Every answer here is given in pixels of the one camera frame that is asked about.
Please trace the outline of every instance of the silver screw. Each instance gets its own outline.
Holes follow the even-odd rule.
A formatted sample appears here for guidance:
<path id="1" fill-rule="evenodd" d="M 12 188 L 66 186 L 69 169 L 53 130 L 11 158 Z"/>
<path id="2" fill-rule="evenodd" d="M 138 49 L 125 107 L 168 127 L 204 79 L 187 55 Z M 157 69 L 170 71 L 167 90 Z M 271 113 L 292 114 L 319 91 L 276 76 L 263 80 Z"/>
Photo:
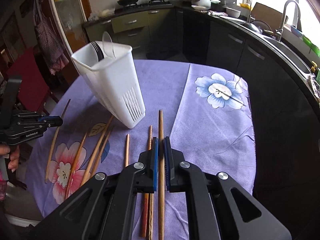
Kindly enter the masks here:
<path id="1" fill-rule="evenodd" d="M 218 177 L 223 180 L 229 178 L 228 174 L 226 174 L 225 172 L 219 172 Z"/>
<path id="2" fill-rule="evenodd" d="M 94 178 L 95 178 L 96 180 L 104 180 L 105 177 L 106 177 L 105 174 L 102 173 L 102 172 L 99 172 L 99 173 L 97 173 L 97 174 L 94 176 Z"/>
<path id="3" fill-rule="evenodd" d="M 188 163 L 188 162 L 180 162 L 180 167 L 189 168 L 190 167 L 190 163 Z"/>
<path id="4" fill-rule="evenodd" d="M 133 166 L 138 170 L 140 170 L 144 167 L 143 163 L 135 163 Z"/>

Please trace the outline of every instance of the silver faucet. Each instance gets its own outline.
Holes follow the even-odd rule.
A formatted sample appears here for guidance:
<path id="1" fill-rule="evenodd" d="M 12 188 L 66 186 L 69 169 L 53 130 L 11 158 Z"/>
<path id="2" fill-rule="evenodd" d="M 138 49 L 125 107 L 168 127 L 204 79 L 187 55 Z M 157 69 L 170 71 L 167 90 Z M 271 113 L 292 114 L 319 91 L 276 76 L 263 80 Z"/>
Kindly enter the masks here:
<path id="1" fill-rule="evenodd" d="M 277 41 L 281 40 L 282 37 L 282 33 L 283 33 L 283 26 L 284 26 L 284 21 L 285 21 L 285 12 L 287 10 L 287 6 L 289 3 L 294 2 L 297 9 L 298 9 L 298 19 L 300 19 L 301 13 L 300 13 L 300 7 L 299 4 L 295 1 L 295 0 L 287 0 L 284 4 L 284 9 L 283 9 L 283 14 L 282 14 L 282 19 L 281 19 L 281 24 L 279 27 L 279 30 L 276 30 L 276 32 L 274 33 L 274 36 L 276 37 Z"/>
<path id="2" fill-rule="evenodd" d="M 250 1 L 250 11 L 249 11 L 249 15 L 248 15 L 248 18 L 247 18 L 247 22 L 248 23 L 250 23 L 250 20 L 251 20 L 251 4 L 252 4 L 251 0 L 249 0 L 249 1 Z"/>

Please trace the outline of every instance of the blue flower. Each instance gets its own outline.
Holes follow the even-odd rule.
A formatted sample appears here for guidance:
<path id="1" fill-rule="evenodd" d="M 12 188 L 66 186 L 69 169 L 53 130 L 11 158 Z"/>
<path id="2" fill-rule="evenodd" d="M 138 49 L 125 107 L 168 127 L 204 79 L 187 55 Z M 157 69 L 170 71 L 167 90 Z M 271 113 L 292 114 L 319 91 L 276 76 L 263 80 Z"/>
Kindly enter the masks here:
<path id="1" fill-rule="evenodd" d="M 207 98 L 207 101 L 213 108 L 230 106 L 233 109 L 241 109 L 244 105 L 240 94 L 242 89 L 239 83 L 226 79 L 218 73 L 210 77 L 197 78 L 195 81 L 197 85 L 196 93 L 202 97 Z"/>

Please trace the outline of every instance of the white plate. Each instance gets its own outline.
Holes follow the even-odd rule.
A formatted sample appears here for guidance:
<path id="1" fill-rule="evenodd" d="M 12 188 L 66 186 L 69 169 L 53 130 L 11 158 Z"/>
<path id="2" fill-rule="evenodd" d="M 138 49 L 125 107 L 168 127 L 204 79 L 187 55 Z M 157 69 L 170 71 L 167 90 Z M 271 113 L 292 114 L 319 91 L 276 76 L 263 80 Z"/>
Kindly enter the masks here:
<path id="1" fill-rule="evenodd" d="M 206 6 L 198 6 L 198 5 L 191 5 L 193 9 L 198 10 L 198 11 L 208 11 L 210 8 Z"/>

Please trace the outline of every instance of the flower center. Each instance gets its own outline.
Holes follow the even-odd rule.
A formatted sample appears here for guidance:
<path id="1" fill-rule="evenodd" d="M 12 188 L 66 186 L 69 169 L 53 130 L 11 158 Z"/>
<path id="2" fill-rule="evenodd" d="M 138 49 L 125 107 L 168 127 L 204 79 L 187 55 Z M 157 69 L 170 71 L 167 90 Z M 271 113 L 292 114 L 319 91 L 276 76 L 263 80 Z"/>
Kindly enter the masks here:
<path id="1" fill-rule="evenodd" d="M 63 162 L 60 162 L 59 167 L 60 168 L 57 169 L 58 183 L 62 185 L 63 188 L 65 188 L 65 186 L 68 184 L 71 164 L 70 163 L 64 164 Z"/>
<path id="2" fill-rule="evenodd" d="M 216 98 L 222 97 L 224 100 L 228 100 L 232 95 L 231 90 L 227 86 L 219 83 L 212 84 L 208 90 L 211 94 L 214 94 Z"/>

